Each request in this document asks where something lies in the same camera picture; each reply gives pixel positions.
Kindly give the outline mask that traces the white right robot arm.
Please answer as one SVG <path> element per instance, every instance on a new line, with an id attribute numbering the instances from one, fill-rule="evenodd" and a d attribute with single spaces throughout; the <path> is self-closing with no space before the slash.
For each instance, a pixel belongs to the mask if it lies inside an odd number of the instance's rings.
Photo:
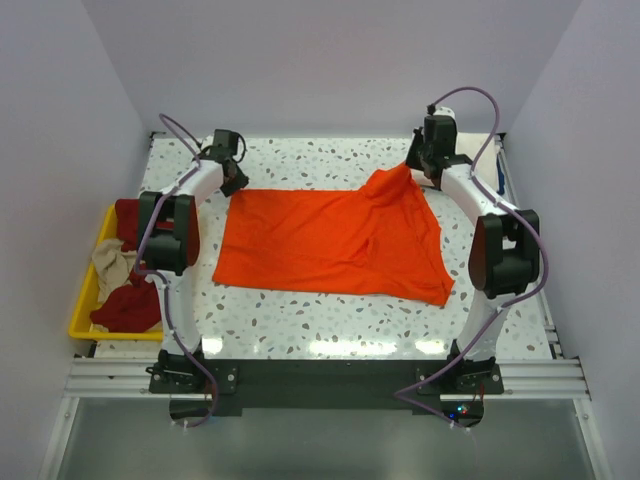
<path id="1" fill-rule="evenodd" d="M 475 228 L 468 272 L 475 289 L 466 323 L 452 347 L 462 358 L 445 369 L 448 386 L 469 392 L 481 380 L 475 362 L 495 358 L 498 337 L 513 302 L 540 273 L 539 217 L 518 210 L 490 190 L 468 155 L 458 153 L 452 110 L 430 106 L 424 124 L 413 131 L 405 164 L 451 198 Z"/>

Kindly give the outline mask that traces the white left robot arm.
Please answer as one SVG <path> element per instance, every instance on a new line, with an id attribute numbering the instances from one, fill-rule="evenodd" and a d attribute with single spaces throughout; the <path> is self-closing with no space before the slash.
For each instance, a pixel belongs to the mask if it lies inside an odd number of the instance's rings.
<path id="1" fill-rule="evenodd" d="M 207 368 L 195 360 L 201 350 L 192 280 L 200 253 L 198 207 L 216 192 L 230 197 L 248 185 L 240 168 L 246 151 L 240 133 L 218 129 L 210 144 L 198 148 L 185 173 L 162 190 L 139 196 L 134 270 L 151 279 L 157 291 L 161 353 L 185 357 L 175 364 L 171 375 L 185 392 L 200 390 L 207 380 Z"/>

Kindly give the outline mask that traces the orange t-shirt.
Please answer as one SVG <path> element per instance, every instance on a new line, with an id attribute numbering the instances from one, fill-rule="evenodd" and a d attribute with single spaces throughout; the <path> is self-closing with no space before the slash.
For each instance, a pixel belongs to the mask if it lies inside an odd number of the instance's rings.
<path id="1" fill-rule="evenodd" d="M 380 294 L 443 307 L 454 286 L 441 228 L 410 169 L 357 190 L 233 195 L 213 281 L 235 287 Z"/>

